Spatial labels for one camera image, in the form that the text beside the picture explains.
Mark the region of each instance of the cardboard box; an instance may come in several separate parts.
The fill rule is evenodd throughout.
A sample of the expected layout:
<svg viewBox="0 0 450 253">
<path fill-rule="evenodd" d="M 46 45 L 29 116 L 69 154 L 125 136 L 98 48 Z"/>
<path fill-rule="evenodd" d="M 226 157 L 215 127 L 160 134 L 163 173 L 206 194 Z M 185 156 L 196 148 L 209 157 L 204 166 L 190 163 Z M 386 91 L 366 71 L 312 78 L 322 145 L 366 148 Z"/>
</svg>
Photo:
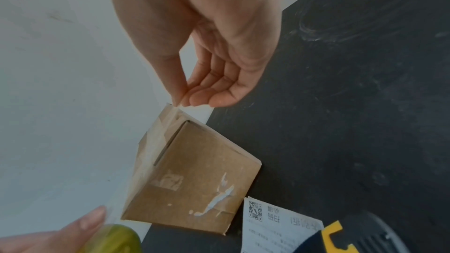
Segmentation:
<svg viewBox="0 0 450 253">
<path fill-rule="evenodd" d="M 168 105 L 139 143 L 122 219 L 225 235 L 261 161 Z"/>
</svg>

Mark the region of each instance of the yellow object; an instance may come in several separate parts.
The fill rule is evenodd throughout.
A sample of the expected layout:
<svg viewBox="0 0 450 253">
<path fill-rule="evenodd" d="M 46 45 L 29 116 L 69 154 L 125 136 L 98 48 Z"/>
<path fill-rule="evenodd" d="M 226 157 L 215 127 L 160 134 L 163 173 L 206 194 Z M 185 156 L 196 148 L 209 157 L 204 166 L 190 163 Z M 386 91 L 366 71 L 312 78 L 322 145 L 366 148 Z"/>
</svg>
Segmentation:
<svg viewBox="0 0 450 253">
<path fill-rule="evenodd" d="M 127 226 L 105 225 L 78 253 L 142 253 L 141 240 Z"/>
<path fill-rule="evenodd" d="M 325 251 L 327 253 L 359 253 L 356 249 L 355 245 L 350 244 L 347 250 L 338 249 L 334 246 L 333 241 L 331 240 L 330 235 L 342 230 L 342 225 L 339 221 L 336 221 L 329 226 L 327 226 L 324 230 L 322 230 L 322 239 L 325 244 Z"/>
</svg>

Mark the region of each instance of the receipt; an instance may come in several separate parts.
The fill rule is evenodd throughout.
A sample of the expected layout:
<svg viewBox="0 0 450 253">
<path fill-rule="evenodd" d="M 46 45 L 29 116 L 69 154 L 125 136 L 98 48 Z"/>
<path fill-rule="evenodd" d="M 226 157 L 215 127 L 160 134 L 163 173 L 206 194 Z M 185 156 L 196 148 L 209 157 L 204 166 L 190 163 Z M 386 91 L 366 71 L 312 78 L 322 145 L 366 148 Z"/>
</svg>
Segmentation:
<svg viewBox="0 0 450 253">
<path fill-rule="evenodd" d="M 244 199 L 241 253 L 293 253 L 322 229 L 320 220 L 248 197 Z"/>
</svg>

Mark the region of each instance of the black table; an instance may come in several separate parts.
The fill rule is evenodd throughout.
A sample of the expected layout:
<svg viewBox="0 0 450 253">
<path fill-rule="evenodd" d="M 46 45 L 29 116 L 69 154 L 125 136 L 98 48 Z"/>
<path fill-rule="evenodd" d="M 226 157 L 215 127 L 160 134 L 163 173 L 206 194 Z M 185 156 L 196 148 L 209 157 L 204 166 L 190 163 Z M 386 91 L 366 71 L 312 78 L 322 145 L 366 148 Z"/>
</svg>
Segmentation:
<svg viewBox="0 0 450 253">
<path fill-rule="evenodd" d="M 242 102 L 208 125 L 259 159 L 250 196 L 328 224 L 360 210 L 412 252 L 450 250 L 450 0 L 299 0 Z M 152 226 L 146 252 L 239 252 Z"/>
</svg>

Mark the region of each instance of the white floor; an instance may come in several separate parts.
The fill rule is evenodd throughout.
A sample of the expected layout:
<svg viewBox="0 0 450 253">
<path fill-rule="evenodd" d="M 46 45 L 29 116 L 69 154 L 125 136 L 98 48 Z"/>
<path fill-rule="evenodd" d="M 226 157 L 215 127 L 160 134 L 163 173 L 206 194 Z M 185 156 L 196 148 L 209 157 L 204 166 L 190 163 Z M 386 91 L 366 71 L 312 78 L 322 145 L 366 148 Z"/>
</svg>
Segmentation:
<svg viewBox="0 0 450 253">
<path fill-rule="evenodd" d="M 0 237 L 105 203 L 116 219 L 137 143 L 169 96 L 110 0 L 0 0 L 0 54 Z M 181 58 L 190 74 L 192 41 Z M 211 111 L 188 110 L 202 122 Z M 128 224 L 141 238 L 149 228 Z"/>
</svg>

